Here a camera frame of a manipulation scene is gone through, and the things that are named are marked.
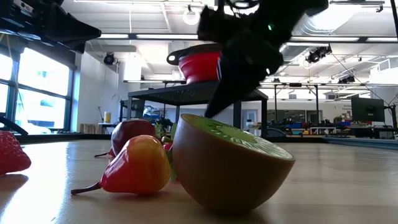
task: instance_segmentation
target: red pot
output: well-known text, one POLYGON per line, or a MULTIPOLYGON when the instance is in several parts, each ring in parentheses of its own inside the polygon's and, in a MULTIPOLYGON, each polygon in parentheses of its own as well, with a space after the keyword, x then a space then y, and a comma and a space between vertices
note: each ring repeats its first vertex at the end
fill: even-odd
POLYGON ((217 61, 220 55, 219 44, 202 44, 187 49, 172 52, 168 57, 168 63, 178 65, 187 84, 217 81, 217 61))

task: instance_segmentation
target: track light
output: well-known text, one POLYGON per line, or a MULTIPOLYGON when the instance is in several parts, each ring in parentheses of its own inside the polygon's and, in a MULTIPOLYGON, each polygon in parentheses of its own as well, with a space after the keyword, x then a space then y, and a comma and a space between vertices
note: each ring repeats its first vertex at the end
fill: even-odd
POLYGON ((346 78, 341 78, 340 80, 338 80, 338 84, 344 83, 354 83, 355 82, 355 77, 353 75, 350 75, 346 78))
POLYGON ((305 58, 305 60, 308 63, 317 63, 330 53, 332 53, 330 45, 327 47, 317 47, 315 50, 310 51, 310 54, 305 58))
POLYGON ((114 52, 107 52, 104 58, 105 65, 114 65, 117 63, 117 60, 114 57, 114 52))

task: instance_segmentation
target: pepper stem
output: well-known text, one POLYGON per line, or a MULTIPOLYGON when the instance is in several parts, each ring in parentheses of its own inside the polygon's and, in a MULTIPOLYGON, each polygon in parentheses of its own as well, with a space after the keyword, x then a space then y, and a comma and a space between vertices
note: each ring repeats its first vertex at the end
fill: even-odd
POLYGON ((105 152, 105 153, 102 153, 102 154, 95 155, 94 158, 97 158, 97 157, 100 157, 100 156, 106 156, 108 154, 109 154, 108 152, 105 152))
POLYGON ((97 182, 95 185, 92 185, 90 187, 86 187, 84 189, 73 189, 70 191, 70 193, 72 195, 76 195, 76 194, 81 194, 81 193, 85 193, 85 192, 90 192, 92 190, 98 190, 101 189, 101 184, 99 182, 97 182))

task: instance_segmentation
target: kiwi skin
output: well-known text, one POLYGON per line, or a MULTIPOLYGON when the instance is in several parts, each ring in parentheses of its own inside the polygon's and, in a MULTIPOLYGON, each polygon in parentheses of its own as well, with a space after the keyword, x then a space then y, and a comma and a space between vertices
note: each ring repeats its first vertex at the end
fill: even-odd
POLYGON ((271 198, 295 159, 272 157, 221 139, 181 115, 173 162, 181 185, 200 205, 216 213, 246 213, 271 198))

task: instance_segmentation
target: ceiling light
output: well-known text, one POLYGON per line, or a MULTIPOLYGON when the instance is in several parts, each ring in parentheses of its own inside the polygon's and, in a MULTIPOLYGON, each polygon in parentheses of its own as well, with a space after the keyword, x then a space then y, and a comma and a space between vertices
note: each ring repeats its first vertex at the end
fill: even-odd
POLYGON ((309 41, 309 42, 356 42, 359 37, 292 37, 291 41, 309 41))
POLYGON ((128 39, 129 34, 102 34, 99 39, 128 39))
POLYGON ((370 37, 367 42, 397 42, 397 37, 370 37))
POLYGON ((308 46, 308 47, 327 47, 329 44, 326 43, 296 43, 296 42, 288 42, 286 43, 288 46, 295 46, 295 47, 300 47, 300 46, 308 46))
POLYGON ((157 40, 197 40, 195 34, 137 34, 137 39, 157 39, 157 40))
POLYGON ((116 3, 116 4, 120 4, 120 3, 124 3, 124 4, 131 4, 131 3, 148 3, 148 2, 165 2, 165 1, 161 1, 161 0, 73 0, 74 2, 83 2, 83 3, 116 3))
POLYGON ((317 63, 319 60, 326 57, 327 54, 332 53, 332 50, 330 47, 317 47, 315 50, 311 50, 309 52, 310 54, 305 57, 305 60, 308 63, 317 63))
POLYGON ((182 14, 182 20, 184 21, 184 23, 186 23, 188 25, 191 25, 191 26, 196 25, 200 20, 199 10, 195 9, 195 8, 191 9, 191 7, 189 7, 189 9, 186 9, 184 11, 184 13, 182 14), (190 12, 194 13, 193 18, 188 17, 188 13, 190 13, 190 12))
POLYGON ((329 4, 343 4, 343 5, 360 5, 360 6, 380 6, 383 5, 384 1, 344 1, 344 0, 337 0, 337 1, 329 1, 329 4))
POLYGON ((126 83, 163 83, 160 80, 127 80, 126 83))

